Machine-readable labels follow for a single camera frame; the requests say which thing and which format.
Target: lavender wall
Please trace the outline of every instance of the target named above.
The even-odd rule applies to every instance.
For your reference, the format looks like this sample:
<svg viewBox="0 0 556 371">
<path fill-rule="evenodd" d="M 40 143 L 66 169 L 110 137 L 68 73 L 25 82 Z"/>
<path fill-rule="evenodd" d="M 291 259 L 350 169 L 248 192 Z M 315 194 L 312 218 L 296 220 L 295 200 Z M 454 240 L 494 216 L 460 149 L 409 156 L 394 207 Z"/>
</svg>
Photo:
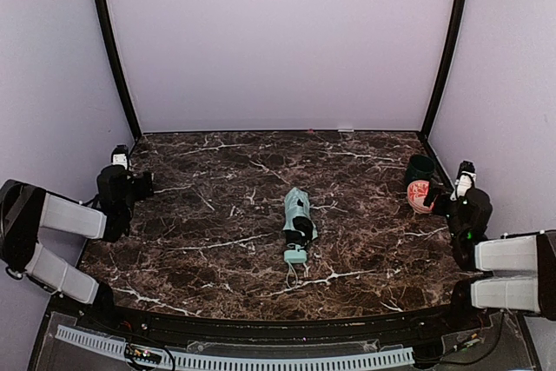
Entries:
<svg viewBox="0 0 556 371">
<path fill-rule="evenodd" d="M 475 162 L 491 237 L 556 228 L 555 133 L 556 0 L 467 0 L 431 142 L 450 176 Z M 528 323 L 556 368 L 556 324 Z"/>
<path fill-rule="evenodd" d="M 419 129 L 453 0 L 109 0 L 145 131 Z"/>
<path fill-rule="evenodd" d="M 0 11 L 0 185 L 89 199 L 114 145 L 132 141 L 94 0 L 0 0 Z M 71 262 L 83 245 L 63 233 L 41 240 Z M 25 370 L 48 297 L 0 264 L 0 368 Z"/>
</svg>

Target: cable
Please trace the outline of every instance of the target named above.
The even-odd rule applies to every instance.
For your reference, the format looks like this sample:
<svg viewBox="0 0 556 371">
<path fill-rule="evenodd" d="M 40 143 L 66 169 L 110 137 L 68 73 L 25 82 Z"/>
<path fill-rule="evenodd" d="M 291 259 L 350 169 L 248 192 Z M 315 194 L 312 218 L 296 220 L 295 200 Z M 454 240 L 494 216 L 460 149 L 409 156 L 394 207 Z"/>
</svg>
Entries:
<svg viewBox="0 0 556 371">
<path fill-rule="evenodd" d="M 294 273 L 294 277 L 295 277 L 295 284 L 293 286 L 291 286 L 289 284 L 289 276 Z M 286 285 L 288 286 L 288 288 L 296 288 L 297 284 L 299 284 L 299 277 L 297 276 L 297 272 L 295 271 L 294 266 L 292 265 L 291 262 L 288 262 L 288 274 L 286 275 Z"/>
<path fill-rule="evenodd" d="M 95 197 L 93 197 L 92 199 L 90 199 L 88 202 L 85 202 L 85 203 L 83 204 L 83 206 L 89 206 L 89 205 L 90 205 L 90 207 L 94 209 L 95 206 L 96 206 L 96 202 L 97 202 L 97 201 L 98 201 L 98 195 L 95 195 Z"/>
<path fill-rule="evenodd" d="M 457 361 L 443 361 L 442 358 L 453 354 L 454 351 L 453 348 L 450 349 L 450 351 L 446 352 L 445 354 L 441 355 L 441 356 L 437 356 L 434 358 L 415 358 L 416 362 L 421 362 L 421 363 L 432 363 L 432 362 L 436 362 L 438 364 L 446 364 L 446 365 L 461 365 L 461 366 L 468 366 L 468 365 L 473 365 L 476 364 L 477 362 L 481 362 L 483 361 L 485 358 L 487 358 L 492 352 L 494 352 L 494 350 L 496 349 L 496 347 L 498 347 L 498 343 L 500 342 L 500 339 L 502 337 L 502 329 L 504 327 L 504 319 L 506 317 L 506 311 L 502 312 L 502 317 L 500 317 L 500 326 L 498 328 L 498 334 L 496 335 L 496 341 L 494 342 L 494 344 L 488 349 L 488 351 L 486 351 L 482 356 L 480 356 L 479 358 L 477 358 L 476 360 L 470 361 L 470 362 L 457 362 Z"/>
<path fill-rule="evenodd" d="M 154 339 L 150 339 L 150 338 L 148 338 L 147 336 L 137 335 L 137 334 L 134 334 L 134 333 L 131 333 L 131 332 L 127 332 L 127 331 L 124 331 L 124 330 L 117 330 L 117 329 L 111 328 L 110 326 L 107 326 L 107 325 L 105 325 L 104 323 L 101 323 L 100 321 L 98 321 L 97 319 L 95 319 L 94 317 L 92 317 L 92 316 L 90 316 L 90 315 L 87 316 L 87 318 L 91 319 L 91 320 L 92 320 L 94 323 L 96 323 L 97 325 L 100 325 L 100 326 L 102 326 L 103 328 L 108 329 L 108 330 L 111 331 L 111 332 L 117 332 L 118 334 L 123 334 L 123 335 L 129 336 L 129 341 L 126 340 L 128 343 L 132 343 L 132 342 L 131 342 L 131 339 L 132 339 L 133 337 L 136 337 L 136 338 L 139 338 L 139 339 L 143 339 L 144 341 L 147 341 L 147 342 L 149 342 L 149 343 L 151 343 L 151 344 L 154 344 L 154 345 L 158 346 L 159 348 L 163 349 L 164 352 L 166 352 L 166 354 L 168 355 L 168 357 L 169 357 L 170 360 L 172 361 L 172 368 L 171 368 L 171 371 L 175 371 L 175 358 L 174 358 L 174 356 L 172 355 L 172 353 L 169 351 L 169 349 L 166 348 L 166 346 L 165 346 L 163 343 L 161 343 L 161 342 L 159 342 L 159 341 L 155 341 Z"/>
</svg>

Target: marble tabletop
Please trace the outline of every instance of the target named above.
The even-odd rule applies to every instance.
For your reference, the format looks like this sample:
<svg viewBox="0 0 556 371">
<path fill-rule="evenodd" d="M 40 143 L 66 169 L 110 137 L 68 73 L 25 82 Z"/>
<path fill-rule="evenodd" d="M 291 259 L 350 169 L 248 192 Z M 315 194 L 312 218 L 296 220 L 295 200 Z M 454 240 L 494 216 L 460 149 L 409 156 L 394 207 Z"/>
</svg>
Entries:
<svg viewBox="0 0 556 371">
<path fill-rule="evenodd" d="M 116 303 L 174 315 L 317 320 L 449 303 L 459 270 L 441 217 L 407 204 L 403 175 L 424 150 L 414 133 L 152 134 L 133 170 L 156 194 L 130 237 L 90 242 L 80 269 Z M 309 193 L 319 237 L 286 284 L 283 199 Z"/>
</svg>

